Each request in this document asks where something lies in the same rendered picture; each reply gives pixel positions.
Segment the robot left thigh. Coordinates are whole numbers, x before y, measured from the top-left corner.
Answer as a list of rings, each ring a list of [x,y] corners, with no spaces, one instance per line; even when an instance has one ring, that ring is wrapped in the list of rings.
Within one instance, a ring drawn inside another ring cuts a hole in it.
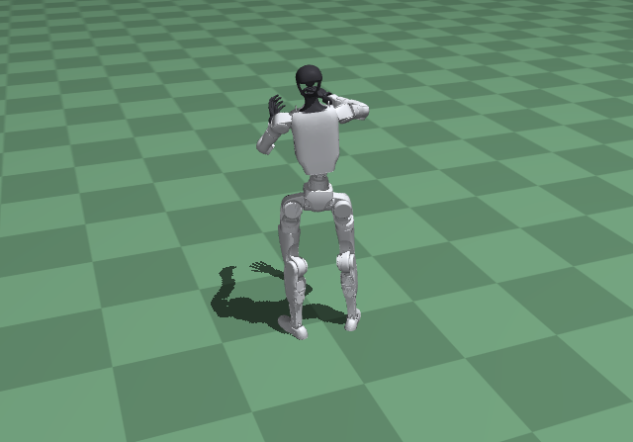
[[[305,205],[304,193],[287,195],[283,198],[278,225],[279,241],[284,264],[294,261],[298,268],[298,278],[308,271],[308,263],[299,257],[300,219]]]

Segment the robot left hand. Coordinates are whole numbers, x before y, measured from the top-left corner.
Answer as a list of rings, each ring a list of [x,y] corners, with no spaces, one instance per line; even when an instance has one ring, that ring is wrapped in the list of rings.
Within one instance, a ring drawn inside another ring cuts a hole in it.
[[[272,121],[272,118],[274,117],[274,115],[276,115],[277,113],[280,113],[281,109],[285,107],[285,105],[283,105],[280,108],[278,108],[279,105],[281,103],[283,103],[283,101],[280,101],[278,104],[276,104],[278,102],[278,100],[280,100],[282,98],[282,97],[277,98],[278,96],[279,95],[275,95],[274,97],[271,97],[270,100],[269,100],[269,113],[270,113],[270,118],[268,120],[269,121],[269,125],[271,124],[271,121]]]

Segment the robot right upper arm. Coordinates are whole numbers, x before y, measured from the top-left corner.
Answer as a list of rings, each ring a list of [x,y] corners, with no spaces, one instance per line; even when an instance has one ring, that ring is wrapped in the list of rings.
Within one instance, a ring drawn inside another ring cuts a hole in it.
[[[338,122],[341,124],[345,124],[350,122],[351,120],[362,120],[369,115],[369,107],[362,107],[359,105],[351,105],[350,103],[343,103],[335,108],[336,114],[338,116]]]

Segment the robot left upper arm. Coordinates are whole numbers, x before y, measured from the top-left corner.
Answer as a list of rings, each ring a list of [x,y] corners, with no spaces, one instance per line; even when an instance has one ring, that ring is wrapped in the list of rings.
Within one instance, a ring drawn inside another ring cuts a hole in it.
[[[274,142],[281,134],[287,133],[291,128],[292,113],[277,113],[272,118],[271,124],[268,126],[263,135],[262,140],[256,147],[263,154],[269,155],[275,147]]]

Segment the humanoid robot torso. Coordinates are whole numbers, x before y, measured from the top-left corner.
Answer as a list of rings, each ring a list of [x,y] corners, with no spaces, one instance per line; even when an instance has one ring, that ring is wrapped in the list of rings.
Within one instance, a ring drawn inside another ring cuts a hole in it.
[[[332,105],[322,112],[300,112],[303,107],[292,110],[291,130],[295,154],[309,182],[304,183],[304,211],[331,211],[333,189],[327,173],[333,172],[339,157],[338,116]]]

